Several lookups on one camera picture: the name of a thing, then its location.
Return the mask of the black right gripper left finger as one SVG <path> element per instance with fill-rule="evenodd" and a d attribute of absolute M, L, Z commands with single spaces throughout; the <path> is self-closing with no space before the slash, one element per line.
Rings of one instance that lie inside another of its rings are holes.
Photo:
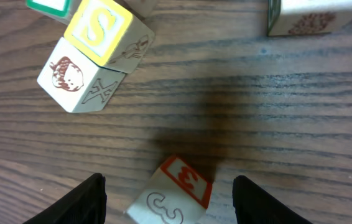
<path fill-rule="evenodd" d="M 95 173 L 24 224 L 104 224 L 105 177 Z"/>

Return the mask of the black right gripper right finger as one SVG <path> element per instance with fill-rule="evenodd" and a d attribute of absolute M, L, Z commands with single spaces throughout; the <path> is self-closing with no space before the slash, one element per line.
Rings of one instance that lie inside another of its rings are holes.
<path fill-rule="evenodd" d="M 312 224 L 244 175 L 233 180 L 232 196 L 238 224 Z"/>

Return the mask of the white acorn picture block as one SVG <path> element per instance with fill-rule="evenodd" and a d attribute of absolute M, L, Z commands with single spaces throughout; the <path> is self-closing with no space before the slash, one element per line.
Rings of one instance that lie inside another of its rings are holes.
<path fill-rule="evenodd" d="M 37 83 L 67 112 L 100 111 L 126 76 L 99 67 L 65 38 L 60 38 Z"/>

